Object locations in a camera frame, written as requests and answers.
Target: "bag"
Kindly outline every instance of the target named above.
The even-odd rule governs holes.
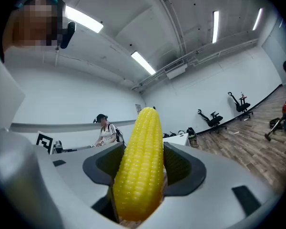
[[[116,131],[116,141],[118,143],[124,143],[123,133],[118,128],[115,128],[115,131]]]
[[[186,132],[189,134],[189,137],[196,136],[195,131],[191,127],[189,127]]]

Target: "ceiling beam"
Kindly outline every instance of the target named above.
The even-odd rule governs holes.
[[[123,33],[125,30],[127,30],[127,26],[130,25],[131,23],[135,22],[137,19],[139,19],[141,16],[144,16],[145,13],[147,13],[152,6],[149,6],[147,8],[144,8],[142,11],[140,11],[138,14],[134,15],[130,20],[123,26],[123,28],[120,29],[120,31],[117,33],[115,36],[116,38],[119,37],[121,33]]]
[[[201,25],[201,32],[200,33],[200,41],[202,42],[203,45],[211,43],[208,38],[210,38],[210,35],[212,33],[212,30],[209,28],[208,24],[208,16],[205,13],[207,11],[206,9],[206,4],[205,0],[193,0],[197,6],[194,6],[193,11],[195,13],[195,16],[198,20],[198,23]]]
[[[166,10],[168,12],[169,18],[172,21],[172,25],[173,28],[175,30],[178,42],[179,42],[179,46],[180,46],[180,50],[182,52],[182,55],[186,54],[186,45],[184,42],[184,35],[183,35],[183,31],[178,19],[178,16],[176,14],[176,11],[174,9],[173,4],[171,3],[170,0],[161,0],[161,2],[164,2],[165,6],[166,6]]]
[[[247,21],[247,17],[248,17],[248,14],[249,14],[250,3],[251,3],[251,0],[246,0],[245,4],[244,4],[244,7],[245,7],[244,8],[244,15],[243,15],[242,24],[240,25],[241,26],[241,31],[245,30],[245,22]]]
[[[70,0],[68,5],[76,7],[79,5],[80,1],[82,1],[82,0]],[[133,58],[130,55],[132,52],[129,52],[126,48],[124,48],[122,45],[120,45],[114,39],[114,33],[113,33],[113,31],[110,30],[110,28],[108,26],[107,26],[106,30],[101,30],[99,33],[94,33],[91,30],[84,30],[84,31],[87,34],[89,34],[90,36],[97,37],[98,40],[99,39],[102,40],[105,44],[108,45],[108,47],[112,48],[112,50],[115,50],[119,54],[121,54],[126,61],[131,62],[134,65],[134,67],[137,65],[136,62],[133,60]],[[131,80],[131,81],[134,81],[135,83],[137,82],[128,73],[125,73],[125,72],[122,73],[119,69],[116,69],[110,65],[107,65],[104,62],[96,60],[93,63],[103,67],[104,69],[106,69],[108,71],[111,71],[112,73],[114,73],[118,76],[121,76],[121,77],[128,79],[128,80]]]
[[[162,0],[146,0],[153,7],[153,11],[156,14],[160,25],[166,35],[166,39],[171,43],[175,50],[176,57],[180,57],[182,55],[179,36],[176,33],[176,29],[174,28],[174,24],[172,23],[172,19],[170,18],[170,14],[167,11],[165,4],[163,4]]]
[[[225,33],[226,30],[228,29],[228,25],[229,25],[229,17],[230,17],[230,13],[231,13],[231,4],[230,4],[230,0],[226,0],[225,3],[225,10],[223,14],[220,14],[220,17],[222,17],[223,19],[220,21],[220,29],[218,30],[218,40],[221,39],[221,34]]]

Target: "black chair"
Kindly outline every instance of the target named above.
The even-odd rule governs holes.
[[[239,120],[242,120],[242,118],[245,116],[245,115],[247,115],[249,118],[251,118],[251,116],[250,116],[250,114],[252,114],[253,115],[253,112],[252,111],[247,111],[247,108],[250,106],[250,104],[249,103],[245,103],[245,98],[247,98],[247,97],[244,97],[244,98],[240,98],[239,100],[240,100],[240,103],[241,104],[239,104],[239,102],[234,98],[234,96],[232,95],[232,92],[228,92],[228,95],[229,96],[231,96],[231,97],[233,97],[233,99],[234,99],[234,102],[235,102],[235,105],[236,105],[236,110],[238,111],[238,112],[243,112],[240,116],[239,116]]]
[[[212,120],[210,120],[208,117],[206,117],[203,113],[201,113],[201,110],[198,109],[198,114],[201,115],[204,120],[208,123],[209,127],[212,127],[214,131],[217,130],[217,133],[219,133],[219,128],[225,128],[227,129],[226,126],[218,126],[219,122],[223,119],[222,116],[218,116],[219,113],[215,114],[215,112],[211,113],[211,116],[213,117]]]

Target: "yellow corn kernel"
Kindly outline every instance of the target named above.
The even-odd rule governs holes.
[[[116,174],[113,194],[118,215],[145,220],[159,206],[163,186],[163,143],[159,115],[144,108],[136,120]]]

